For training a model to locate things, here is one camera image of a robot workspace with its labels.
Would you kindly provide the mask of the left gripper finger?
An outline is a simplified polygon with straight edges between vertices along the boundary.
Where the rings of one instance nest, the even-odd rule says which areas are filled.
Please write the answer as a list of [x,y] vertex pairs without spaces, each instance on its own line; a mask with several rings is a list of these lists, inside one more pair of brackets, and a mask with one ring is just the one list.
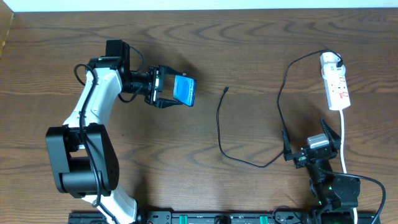
[[171,68],[170,66],[164,65],[163,66],[163,79],[166,80],[167,76],[181,76],[181,77],[186,77],[187,74],[183,72],[178,72],[175,69]]
[[168,108],[171,106],[177,106],[177,105],[182,105],[182,103],[180,101],[170,100],[170,99],[165,99],[165,98],[158,98],[155,101],[155,106],[159,109],[164,109],[164,108]]

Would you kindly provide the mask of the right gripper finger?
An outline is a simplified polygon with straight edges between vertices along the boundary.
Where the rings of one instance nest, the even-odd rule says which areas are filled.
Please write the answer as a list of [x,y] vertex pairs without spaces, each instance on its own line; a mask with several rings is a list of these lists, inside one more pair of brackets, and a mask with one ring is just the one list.
[[283,138],[283,142],[284,142],[284,148],[283,148],[284,159],[285,159],[285,161],[290,161],[293,159],[293,155],[292,155],[292,150],[290,147],[289,138],[284,129],[282,130],[282,138]]
[[326,121],[321,118],[320,123],[323,129],[324,134],[328,138],[330,144],[333,146],[333,149],[340,149],[341,148],[341,137],[329,127]]

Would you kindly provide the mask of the blue Galaxy smartphone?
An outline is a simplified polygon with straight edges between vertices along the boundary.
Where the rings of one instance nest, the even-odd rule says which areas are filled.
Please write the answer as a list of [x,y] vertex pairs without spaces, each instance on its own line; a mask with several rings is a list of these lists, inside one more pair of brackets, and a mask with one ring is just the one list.
[[175,76],[173,98],[189,107],[195,102],[197,81],[194,78]]

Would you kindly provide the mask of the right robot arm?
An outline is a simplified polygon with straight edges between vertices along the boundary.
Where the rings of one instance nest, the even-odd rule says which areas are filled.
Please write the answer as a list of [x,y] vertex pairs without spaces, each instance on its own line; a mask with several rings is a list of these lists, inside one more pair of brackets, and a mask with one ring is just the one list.
[[355,177],[333,175],[330,160],[338,155],[341,137],[321,120],[323,133],[309,137],[307,145],[292,152],[286,131],[282,131],[283,155],[293,161],[296,168],[306,168],[310,177],[310,190],[319,206],[305,215],[305,223],[343,223],[353,221],[353,209],[358,206],[360,180]]

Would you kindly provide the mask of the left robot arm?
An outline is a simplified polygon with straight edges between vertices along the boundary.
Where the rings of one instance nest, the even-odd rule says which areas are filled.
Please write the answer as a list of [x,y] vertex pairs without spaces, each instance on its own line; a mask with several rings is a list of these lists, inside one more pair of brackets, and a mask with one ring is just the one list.
[[114,102],[130,93],[160,109],[179,105],[159,94],[166,75],[186,77],[166,65],[145,73],[131,70],[131,50],[123,40],[107,40],[103,56],[76,65],[86,73],[78,103],[61,126],[45,135],[58,191],[90,203],[107,223],[147,223],[145,211],[119,184],[119,162],[106,130]]

